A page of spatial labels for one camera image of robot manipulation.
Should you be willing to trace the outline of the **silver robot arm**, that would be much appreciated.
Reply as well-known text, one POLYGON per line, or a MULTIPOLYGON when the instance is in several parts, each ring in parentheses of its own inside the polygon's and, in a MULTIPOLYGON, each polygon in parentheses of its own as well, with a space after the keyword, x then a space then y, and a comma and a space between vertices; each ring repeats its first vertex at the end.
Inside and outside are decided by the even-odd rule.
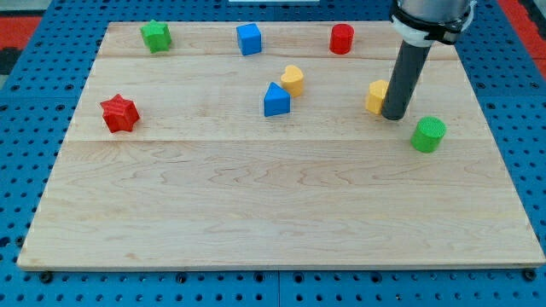
POLYGON ((418 48, 453 45, 473 21, 475 0, 393 0, 390 20, 403 41, 418 48))

